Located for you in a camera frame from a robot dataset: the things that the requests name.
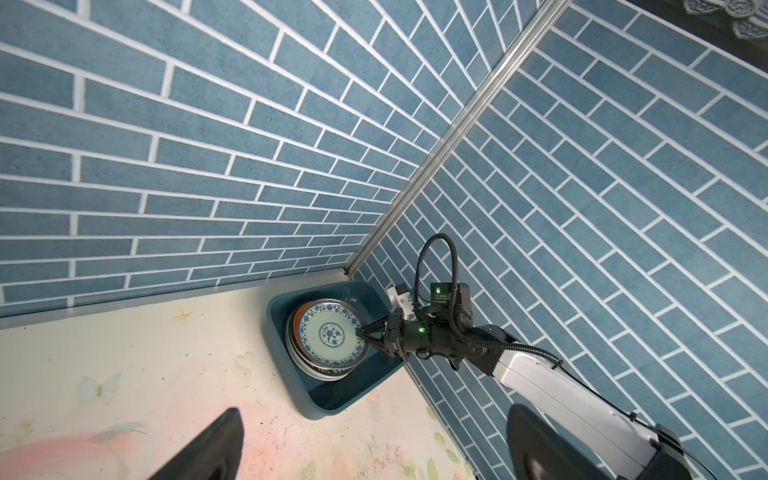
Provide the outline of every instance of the blue brick wall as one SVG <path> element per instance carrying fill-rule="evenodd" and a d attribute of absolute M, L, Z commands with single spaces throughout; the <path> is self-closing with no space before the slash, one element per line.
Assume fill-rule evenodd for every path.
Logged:
<path fill-rule="evenodd" d="M 565 358 L 719 478 L 768 478 L 767 201 L 766 75 L 626 2 L 576 0 L 360 275 L 412 285 L 446 232 L 476 324 Z M 435 249 L 424 284 L 449 267 Z M 483 478 L 511 478 L 525 399 L 467 362 L 409 370 Z"/>
<path fill-rule="evenodd" d="M 3 2 L 0 316 L 342 266 L 528 1 Z"/>

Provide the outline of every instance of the blue and white plate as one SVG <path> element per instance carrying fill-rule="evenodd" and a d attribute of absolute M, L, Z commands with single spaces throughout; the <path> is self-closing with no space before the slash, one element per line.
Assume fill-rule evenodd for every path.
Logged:
<path fill-rule="evenodd" d="M 355 334 L 361 326 L 350 305 L 338 300 L 316 300 L 296 323 L 296 343 L 320 367 L 350 369 L 362 362 L 369 349 Z"/>

